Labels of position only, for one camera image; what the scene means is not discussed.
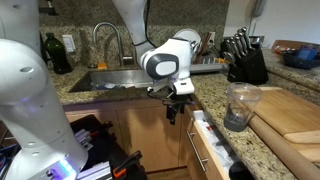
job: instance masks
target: blue bowl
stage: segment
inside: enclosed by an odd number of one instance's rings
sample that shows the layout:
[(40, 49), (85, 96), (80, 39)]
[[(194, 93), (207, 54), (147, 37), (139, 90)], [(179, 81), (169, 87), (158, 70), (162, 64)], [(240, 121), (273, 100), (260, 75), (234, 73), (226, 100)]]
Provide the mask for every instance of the blue bowl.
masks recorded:
[(305, 60), (297, 57), (298, 50), (289, 50), (282, 52), (282, 60), (286, 66), (299, 69), (312, 69), (320, 66), (320, 57), (317, 55), (312, 60)]

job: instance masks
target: bottle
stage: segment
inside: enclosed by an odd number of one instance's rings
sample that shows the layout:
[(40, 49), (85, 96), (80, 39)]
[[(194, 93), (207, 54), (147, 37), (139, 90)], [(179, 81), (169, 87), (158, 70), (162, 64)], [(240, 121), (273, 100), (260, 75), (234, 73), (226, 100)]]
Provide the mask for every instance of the bottle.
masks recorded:
[(54, 37), (53, 33), (46, 33), (47, 39), (44, 43), (45, 49), (52, 58), (53, 71), (56, 74), (65, 74), (72, 71), (66, 57), (63, 44)]

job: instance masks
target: wall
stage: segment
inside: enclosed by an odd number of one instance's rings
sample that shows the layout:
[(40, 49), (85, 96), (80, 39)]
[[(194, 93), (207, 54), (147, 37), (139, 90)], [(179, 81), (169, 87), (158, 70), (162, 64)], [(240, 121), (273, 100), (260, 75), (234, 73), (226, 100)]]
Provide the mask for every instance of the wall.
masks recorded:
[[(46, 1), (38, 0), (40, 6)], [(125, 55), (133, 53), (131, 39), (124, 23), (110, 0), (54, 0), (59, 16), (40, 15), (41, 33), (55, 33), (61, 40), (62, 34), (71, 34), (77, 47), (69, 55), (76, 65), (107, 61), (117, 66), (116, 38), (110, 27), (102, 27), (98, 33), (98, 45), (92, 43), (92, 30), (102, 21), (113, 23), (120, 31)], [(221, 42), (229, 0), (174, 0), (151, 1), (148, 34), (155, 45), (163, 44), (177, 31), (192, 28), (200, 35), (216, 32), (216, 43)]]
[[(249, 27), (255, 0), (230, 0), (224, 36)], [(251, 24), (253, 35), (264, 35), (264, 47), (270, 48), (276, 39), (306, 41), (320, 44), (319, 0), (268, 0), (261, 17)]]

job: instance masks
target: backsplash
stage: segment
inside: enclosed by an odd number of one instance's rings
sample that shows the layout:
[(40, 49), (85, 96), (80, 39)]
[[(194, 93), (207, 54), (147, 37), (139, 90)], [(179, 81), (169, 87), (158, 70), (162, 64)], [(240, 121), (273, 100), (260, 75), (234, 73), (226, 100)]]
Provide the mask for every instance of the backsplash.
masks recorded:
[[(39, 6), (47, 6), (38, 0)], [(107, 62), (109, 67), (119, 66), (117, 39), (110, 27), (101, 27), (98, 43), (92, 41), (96, 24), (107, 21), (120, 31), (125, 56), (133, 56), (134, 48), (128, 31), (111, 0), (54, 0), (58, 16), (40, 14), (41, 34), (53, 32), (62, 41), (63, 34), (73, 36), (76, 52), (68, 55), (73, 65)], [(148, 35), (160, 46), (176, 32), (184, 28), (196, 30), (201, 36), (216, 32), (215, 43), (222, 41), (229, 0), (151, 0)]]

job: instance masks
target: kitchen counter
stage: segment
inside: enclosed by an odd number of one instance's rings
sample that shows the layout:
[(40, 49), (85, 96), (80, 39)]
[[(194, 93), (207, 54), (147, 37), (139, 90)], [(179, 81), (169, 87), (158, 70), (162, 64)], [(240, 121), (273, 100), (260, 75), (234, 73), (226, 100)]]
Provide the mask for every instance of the kitchen counter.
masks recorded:
[[(305, 71), (286, 67), (279, 62), (278, 55), (271, 53), (270, 50), (263, 52), (269, 73), (320, 91), (319, 83), (313, 80), (313, 77), (319, 74), (320, 69)], [(148, 98), (145, 89), (69, 93), (75, 83), (88, 71), (86, 67), (76, 67), (72, 73), (66, 75), (56, 75), (51, 72), (63, 105)], [(225, 90), (229, 85), (225, 75), (219, 73), (195, 75), (191, 79), (195, 86), (195, 95), (256, 179), (295, 179), (294, 175), (251, 128), (235, 133), (223, 126), (222, 119), (226, 105)]]
[(320, 75), (320, 67), (304, 70), (285, 66), (281, 55), (270, 49), (263, 49), (263, 56), (269, 73), (320, 92), (320, 82), (314, 80), (315, 76)]

